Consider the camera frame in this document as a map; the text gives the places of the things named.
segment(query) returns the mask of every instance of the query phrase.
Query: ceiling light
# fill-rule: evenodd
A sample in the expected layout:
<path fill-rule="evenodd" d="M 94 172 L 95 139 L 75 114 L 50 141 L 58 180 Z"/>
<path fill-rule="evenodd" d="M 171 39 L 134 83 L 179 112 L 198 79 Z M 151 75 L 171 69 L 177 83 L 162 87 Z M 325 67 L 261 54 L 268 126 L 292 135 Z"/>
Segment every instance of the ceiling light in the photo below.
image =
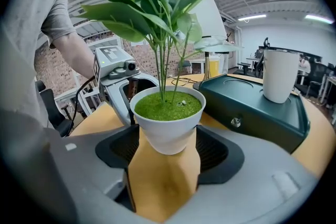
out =
<path fill-rule="evenodd" d="M 263 15 L 256 15 L 256 16 L 250 16 L 250 17 L 240 18 L 238 20 L 250 20 L 250 19 L 265 18 L 265 17 L 266 17 L 266 15 L 263 14 Z"/>
<path fill-rule="evenodd" d="M 307 15 L 305 17 L 305 19 L 311 19 L 311 20 L 319 20 L 320 22 L 324 22 L 327 24 L 332 24 L 334 21 L 323 18 L 323 17 L 319 17 L 319 16 L 315 16 L 315 15 Z"/>

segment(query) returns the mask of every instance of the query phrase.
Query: gray t-shirt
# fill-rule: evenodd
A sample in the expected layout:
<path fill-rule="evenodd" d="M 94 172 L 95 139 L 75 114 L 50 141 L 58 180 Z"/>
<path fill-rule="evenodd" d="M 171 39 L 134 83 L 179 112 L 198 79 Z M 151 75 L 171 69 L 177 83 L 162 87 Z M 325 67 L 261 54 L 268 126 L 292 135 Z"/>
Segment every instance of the gray t-shirt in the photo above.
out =
<path fill-rule="evenodd" d="M 4 31 L 30 67 L 34 68 L 40 31 L 48 36 L 51 48 L 53 40 L 75 32 L 67 5 L 68 0 L 10 0 L 2 21 Z M 34 81 L 25 89 L 19 107 L 14 110 L 36 118 L 44 127 L 52 127 Z"/>

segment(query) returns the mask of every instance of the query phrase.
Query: black cable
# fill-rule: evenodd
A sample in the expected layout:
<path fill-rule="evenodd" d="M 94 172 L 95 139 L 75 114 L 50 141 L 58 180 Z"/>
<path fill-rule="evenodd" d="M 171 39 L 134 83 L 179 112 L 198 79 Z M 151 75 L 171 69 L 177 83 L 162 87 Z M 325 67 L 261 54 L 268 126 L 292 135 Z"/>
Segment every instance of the black cable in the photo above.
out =
<path fill-rule="evenodd" d="M 86 82 L 84 82 L 84 84 L 83 84 L 83 85 L 77 90 L 77 92 L 76 92 L 75 112 L 74 112 L 74 115 L 73 115 L 73 117 L 72 117 L 72 121 L 71 121 L 69 130 L 68 130 L 68 132 L 67 132 L 67 135 L 65 135 L 65 136 L 69 136 L 70 131 L 71 131 L 71 127 L 72 127 L 72 125 L 74 124 L 73 122 L 74 122 L 74 120 L 75 120 L 75 116 L 76 116 L 76 113 L 77 113 L 77 106 L 78 106 L 78 95 L 79 95 L 80 91 L 83 90 L 83 89 L 85 88 L 85 86 L 86 86 L 87 84 L 89 84 L 92 80 L 94 80 L 94 76 L 93 76 L 92 78 L 88 79 Z"/>

